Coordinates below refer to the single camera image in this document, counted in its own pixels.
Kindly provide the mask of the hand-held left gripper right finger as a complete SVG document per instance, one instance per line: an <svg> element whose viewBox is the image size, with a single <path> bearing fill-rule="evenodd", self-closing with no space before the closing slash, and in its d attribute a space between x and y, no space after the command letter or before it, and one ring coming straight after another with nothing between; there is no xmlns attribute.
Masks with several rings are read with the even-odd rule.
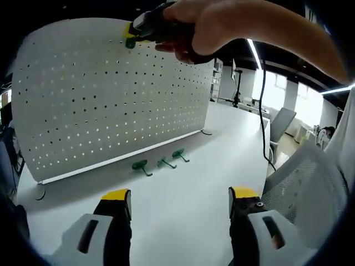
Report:
<svg viewBox="0 0 355 266"><path fill-rule="evenodd" d="M305 265L317 253L289 220L268 211L250 188L229 187L229 217L230 265Z"/></svg>

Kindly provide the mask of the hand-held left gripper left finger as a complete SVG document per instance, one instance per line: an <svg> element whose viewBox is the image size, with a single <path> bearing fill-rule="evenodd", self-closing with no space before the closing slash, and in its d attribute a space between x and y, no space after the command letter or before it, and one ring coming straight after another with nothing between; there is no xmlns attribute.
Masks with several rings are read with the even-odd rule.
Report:
<svg viewBox="0 0 355 266"><path fill-rule="evenodd" d="M130 224L131 190L108 192L63 233L51 265L129 265Z"/></svg>

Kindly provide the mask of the person's right hand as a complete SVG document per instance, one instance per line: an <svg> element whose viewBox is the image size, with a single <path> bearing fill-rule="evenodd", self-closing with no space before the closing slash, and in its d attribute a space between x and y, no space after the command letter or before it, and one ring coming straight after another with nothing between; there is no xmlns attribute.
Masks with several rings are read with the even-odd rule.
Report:
<svg viewBox="0 0 355 266"><path fill-rule="evenodd" d="M192 37L156 45L156 50L173 52L187 64L192 63L188 46L197 55L207 56L237 38L235 24L238 16L252 1L178 1L163 11L167 21L194 26Z"/></svg>

